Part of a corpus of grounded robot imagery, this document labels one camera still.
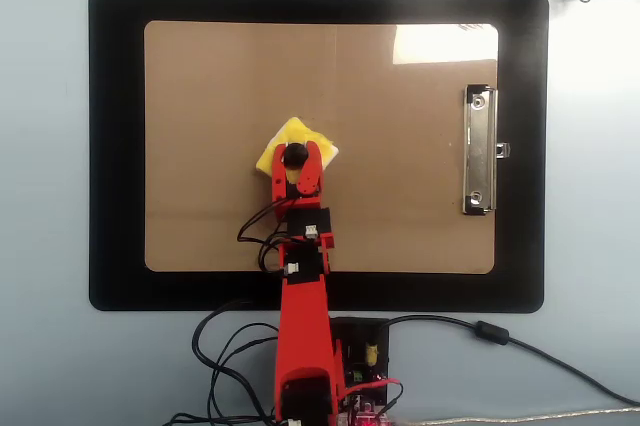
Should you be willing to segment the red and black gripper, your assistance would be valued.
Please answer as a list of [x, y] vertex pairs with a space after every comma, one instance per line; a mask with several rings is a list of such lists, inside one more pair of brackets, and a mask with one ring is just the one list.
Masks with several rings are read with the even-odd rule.
[[[287, 196], [287, 176], [284, 153], [287, 144], [278, 144], [274, 150], [271, 165], [272, 196]], [[313, 141], [304, 145], [305, 154], [299, 153], [296, 166], [300, 171], [297, 190], [302, 196], [314, 195], [323, 174], [322, 156], [319, 146]], [[329, 208], [317, 202], [307, 202], [302, 198], [278, 198], [274, 203], [274, 213], [285, 229], [272, 234], [272, 247], [281, 250], [331, 250], [335, 248], [335, 236], [331, 224]]]

